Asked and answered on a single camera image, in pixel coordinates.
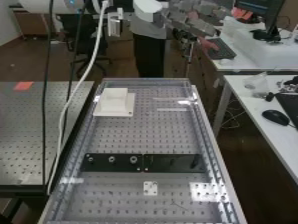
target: white desk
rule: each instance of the white desk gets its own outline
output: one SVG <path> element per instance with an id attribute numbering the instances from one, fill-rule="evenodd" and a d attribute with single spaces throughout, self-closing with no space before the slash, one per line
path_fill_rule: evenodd
<path id="1" fill-rule="evenodd" d="M 236 73 L 241 71 L 293 71 L 294 69 L 287 68 L 279 68 L 279 65 L 269 66 L 269 67 L 260 67 L 254 61 L 244 54 L 244 52 L 237 49 L 237 47 L 233 45 L 234 39 L 233 39 L 233 32 L 237 29 L 246 29 L 248 35 L 252 35 L 250 31 L 256 29 L 265 29 L 263 23 L 260 24 L 242 24 L 240 23 L 234 18 L 226 17 L 224 21 L 224 27 L 221 28 L 221 39 L 225 41 L 228 46 L 232 48 L 232 50 L 236 52 L 237 57 L 226 64 L 221 63 L 221 60 L 212 60 L 217 71 L 218 72 L 229 72 L 233 71 Z M 282 31 L 281 36 L 287 37 L 289 31 Z"/>
<path id="2" fill-rule="evenodd" d="M 250 76 L 244 75 L 226 75 L 225 89 L 218 106 L 217 116 L 213 125 L 213 131 L 217 136 L 224 120 L 224 115 L 229 103 L 226 93 L 233 91 L 245 111 L 248 112 L 256 126 L 258 127 L 269 145 L 271 146 L 279 160 L 282 161 L 293 179 L 298 183 L 298 131 L 287 126 L 283 127 L 262 117 L 265 110 L 278 110 L 285 113 L 277 99 L 271 102 L 266 102 L 263 99 L 254 98 L 249 89 L 244 87 L 244 80 Z M 278 92 L 277 82 L 287 81 L 294 76 L 267 76 L 269 88 L 271 92 Z"/>

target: black cable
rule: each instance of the black cable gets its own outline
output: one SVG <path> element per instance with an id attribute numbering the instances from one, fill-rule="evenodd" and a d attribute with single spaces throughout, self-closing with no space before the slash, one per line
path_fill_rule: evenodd
<path id="1" fill-rule="evenodd" d="M 49 76 L 49 58 L 51 58 L 51 40 L 53 32 L 53 0 L 49 1 L 49 27 L 48 31 L 48 43 L 47 43 L 47 59 L 45 59 L 45 69 L 44 69 L 44 87 L 43 87 L 43 99 L 41 99 L 41 113 L 43 113 L 43 190 L 47 194 L 45 186 L 45 149 L 47 149 L 47 117 L 45 117 L 45 98 L 47 98 L 47 88 L 48 88 L 48 76 Z"/>
<path id="2" fill-rule="evenodd" d="M 67 93 L 67 102 L 71 97 L 71 90 L 72 90 L 72 82 L 73 82 L 73 77 L 75 77 L 75 70 L 76 70 L 76 58 L 77 58 L 77 46 L 79 46 L 79 41 L 80 41 L 80 33 L 81 33 L 81 23 L 83 23 L 83 17 L 85 14 L 87 10 L 87 5 L 91 0 L 85 1 L 85 4 L 81 9 L 80 13 L 80 18 L 79 18 L 79 24 L 77 24 L 77 32 L 76 32 L 76 39 L 75 39 L 75 49 L 73 49 L 73 59 L 72 59 L 72 64 L 71 64 L 71 72 L 69 72 L 69 82 L 68 82 L 68 93 Z M 68 110 L 65 111 L 65 116 L 64 116 L 64 124 L 63 124 L 63 140 L 64 140 L 64 135 L 65 135 L 65 129 L 67 129 L 67 120 L 68 120 Z"/>

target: black metal bracket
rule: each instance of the black metal bracket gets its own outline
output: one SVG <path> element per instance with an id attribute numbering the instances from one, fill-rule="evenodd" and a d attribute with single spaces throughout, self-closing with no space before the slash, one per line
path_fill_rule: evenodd
<path id="1" fill-rule="evenodd" d="M 148 173 L 204 173 L 204 167 L 200 154 L 144 155 L 144 172 Z"/>
<path id="2" fill-rule="evenodd" d="M 85 154 L 83 172 L 204 173 L 200 154 Z"/>
<path id="3" fill-rule="evenodd" d="M 141 154 L 85 154 L 83 172 L 141 172 L 142 155 Z"/>

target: small white block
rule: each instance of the small white block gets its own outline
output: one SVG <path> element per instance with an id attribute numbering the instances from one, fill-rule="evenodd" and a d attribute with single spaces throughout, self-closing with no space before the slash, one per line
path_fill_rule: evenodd
<path id="1" fill-rule="evenodd" d="M 158 184 L 156 181 L 144 182 L 144 195 L 145 196 L 157 196 L 158 195 Z"/>

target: wall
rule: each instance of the wall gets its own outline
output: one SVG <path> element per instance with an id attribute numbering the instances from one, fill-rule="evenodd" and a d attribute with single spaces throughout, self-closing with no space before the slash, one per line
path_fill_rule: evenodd
<path id="1" fill-rule="evenodd" d="M 286 28 L 289 31 L 293 31 L 297 23 L 298 23 L 298 1 L 297 0 L 286 0 L 282 11 L 279 13 L 278 18 L 278 27 Z"/>
<path id="2" fill-rule="evenodd" d="M 20 36 L 15 18 L 8 8 L 17 0 L 0 0 L 0 46 Z"/>

